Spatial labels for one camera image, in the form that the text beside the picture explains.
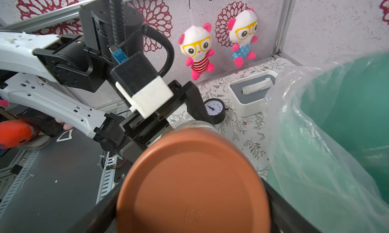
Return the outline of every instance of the red wire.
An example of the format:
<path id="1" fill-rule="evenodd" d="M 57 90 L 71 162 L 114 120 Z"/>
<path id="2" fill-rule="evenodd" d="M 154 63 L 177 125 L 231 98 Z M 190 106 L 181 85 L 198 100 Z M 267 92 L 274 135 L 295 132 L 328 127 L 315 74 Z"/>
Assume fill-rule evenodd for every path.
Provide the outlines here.
<path id="1" fill-rule="evenodd" d="M 121 163 L 120 165 L 115 166 L 113 169 L 119 169 L 119 168 L 121 168 L 122 166 L 124 166 L 124 163 L 125 163 L 126 161 L 127 161 L 127 159 L 125 159 L 124 162 Z"/>

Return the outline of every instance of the hanging string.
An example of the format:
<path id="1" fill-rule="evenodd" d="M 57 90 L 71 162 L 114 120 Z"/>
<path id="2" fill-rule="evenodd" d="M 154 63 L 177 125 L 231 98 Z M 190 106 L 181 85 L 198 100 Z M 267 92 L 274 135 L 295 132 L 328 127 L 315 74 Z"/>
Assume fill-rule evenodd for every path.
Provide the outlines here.
<path id="1" fill-rule="evenodd" d="M 245 5 L 244 9 L 246 9 L 246 7 L 247 7 L 246 0 L 243 0 L 243 4 Z"/>
<path id="2" fill-rule="evenodd" d="M 189 14 L 191 15 L 191 22 L 192 22 L 192 26 L 194 26 L 195 24 L 193 23 L 193 16 L 192 16 L 192 10 L 189 8 Z"/>
<path id="3" fill-rule="evenodd" d="M 193 16 L 192 16 L 192 9 L 191 9 L 191 0 L 189 0 L 189 14 L 191 16 L 192 26 L 194 26 L 195 24 L 193 23 Z"/>

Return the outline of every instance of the tissue box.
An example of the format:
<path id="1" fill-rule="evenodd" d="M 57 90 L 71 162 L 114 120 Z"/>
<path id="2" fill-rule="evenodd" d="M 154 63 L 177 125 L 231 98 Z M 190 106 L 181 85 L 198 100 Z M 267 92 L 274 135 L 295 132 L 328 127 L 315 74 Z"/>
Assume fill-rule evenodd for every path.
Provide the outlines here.
<path id="1" fill-rule="evenodd" d="M 270 78 L 275 83 L 277 73 L 272 70 L 267 70 L 259 74 L 251 75 L 249 77 L 236 80 L 228 85 L 230 89 L 230 99 L 236 109 L 236 113 L 241 117 L 247 117 L 256 114 L 262 110 L 261 103 L 267 91 L 271 88 L 260 90 L 248 95 L 242 93 L 242 88 L 247 85 L 252 85 L 260 81 Z"/>

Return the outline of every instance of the alarm clock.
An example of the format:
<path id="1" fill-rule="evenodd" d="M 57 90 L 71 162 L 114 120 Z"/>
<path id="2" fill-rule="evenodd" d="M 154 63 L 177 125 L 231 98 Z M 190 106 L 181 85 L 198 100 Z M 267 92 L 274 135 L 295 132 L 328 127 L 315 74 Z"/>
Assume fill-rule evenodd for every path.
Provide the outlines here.
<path id="1" fill-rule="evenodd" d="M 226 107 L 219 99 L 209 99 L 204 102 L 205 109 L 214 124 L 221 123 L 226 118 Z"/>

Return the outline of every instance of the yellow glasses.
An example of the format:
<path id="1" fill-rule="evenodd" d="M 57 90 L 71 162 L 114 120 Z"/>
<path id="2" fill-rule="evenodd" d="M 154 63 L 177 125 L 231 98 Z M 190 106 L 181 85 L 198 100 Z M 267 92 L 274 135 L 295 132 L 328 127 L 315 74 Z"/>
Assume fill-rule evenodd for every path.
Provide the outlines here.
<path id="1" fill-rule="evenodd" d="M 184 50 L 184 52 L 187 55 L 195 56 L 197 53 L 197 45 L 200 46 L 200 49 L 202 51 L 207 51 L 209 49 L 209 47 L 211 46 L 211 37 L 208 36 L 207 38 L 202 39 L 200 41 L 197 41 L 197 42 L 194 42 L 194 43 L 191 43 L 188 45 L 184 45 L 184 46 L 182 46 L 182 49 Z"/>
<path id="2" fill-rule="evenodd" d="M 236 33 L 236 36 L 238 37 L 238 39 L 245 40 L 249 36 L 251 27 L 252 27 L 252 33 L 255 34 L 255 32 L 257 31 L 257 28 L 258 28 L 258 21 L 253 22 L 250 25 L 245 26 L 243 28 L 237 29 L 235 31 L 235 33 Z"/>

